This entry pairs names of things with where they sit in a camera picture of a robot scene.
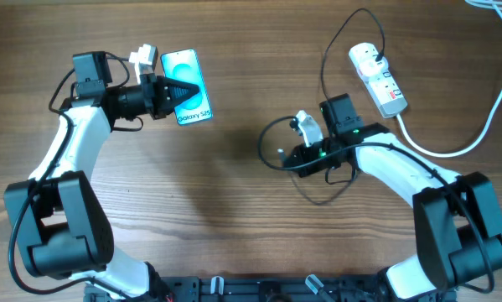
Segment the white USB charger plug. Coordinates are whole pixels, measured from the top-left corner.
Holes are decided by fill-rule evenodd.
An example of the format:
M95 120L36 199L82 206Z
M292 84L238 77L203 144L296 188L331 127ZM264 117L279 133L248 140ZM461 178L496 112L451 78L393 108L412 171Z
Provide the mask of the white USB charger plug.
M369 58L359 63L358 72L362 79L369 79L371 77L381 74L389 67L388 60L383 57L381 60Z

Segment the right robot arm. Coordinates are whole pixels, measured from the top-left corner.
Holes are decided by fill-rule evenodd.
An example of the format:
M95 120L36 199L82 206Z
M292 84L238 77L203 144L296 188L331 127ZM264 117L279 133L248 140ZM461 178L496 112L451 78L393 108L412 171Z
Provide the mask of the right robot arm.
M397 193L413 210L417 252L386 268L390 299L408 301L442 294L485 276L494 289L502 269L502 210L484 174L459 174L433 164L399 142L379 123L364 124L348 95L320 103L328 132L305 111L290 117L303 138L282 167L307 177L350 164Z

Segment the white power strip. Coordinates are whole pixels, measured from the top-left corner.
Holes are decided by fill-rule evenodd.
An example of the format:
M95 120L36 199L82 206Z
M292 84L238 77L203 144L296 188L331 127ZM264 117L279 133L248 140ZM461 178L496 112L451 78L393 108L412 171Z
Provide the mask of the white power strip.
M358 72L360 62L369 58L381 60L383 57L385 56L381 55L371 43L360 43L349 50L349 58L355 68L355 72L365 85L381 116L383 118L391 118L405 110L407 102L390 73L389 67L381 74L369 79L362 79Z

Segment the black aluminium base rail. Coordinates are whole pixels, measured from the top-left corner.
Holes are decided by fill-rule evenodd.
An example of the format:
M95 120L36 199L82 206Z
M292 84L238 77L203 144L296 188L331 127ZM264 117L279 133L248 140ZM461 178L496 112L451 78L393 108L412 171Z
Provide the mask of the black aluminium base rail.
M321 278L318 289L305 279L211 279L166 277L168 295L163 301L260 302L260 301L397 301L385 280L377 275L345 275Z

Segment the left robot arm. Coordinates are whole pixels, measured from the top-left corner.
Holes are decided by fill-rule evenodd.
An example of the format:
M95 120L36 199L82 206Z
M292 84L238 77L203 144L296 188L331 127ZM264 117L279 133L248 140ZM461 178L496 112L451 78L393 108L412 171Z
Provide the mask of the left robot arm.
M60 124L48 153L25 181L4 191L12 226L8 268L16 285L30 294L35 288L20 278L17 262L35 278L57 280L61 291L84 284L117 301L171 301L173 291L150 263L115 246L91 175L118 119L164 118L200 88L156 75L158 53L149 45L121 59L122 65L135 65L137 84L114 84L111 57L107 51L73 56L65 75L70 95L51 107Z

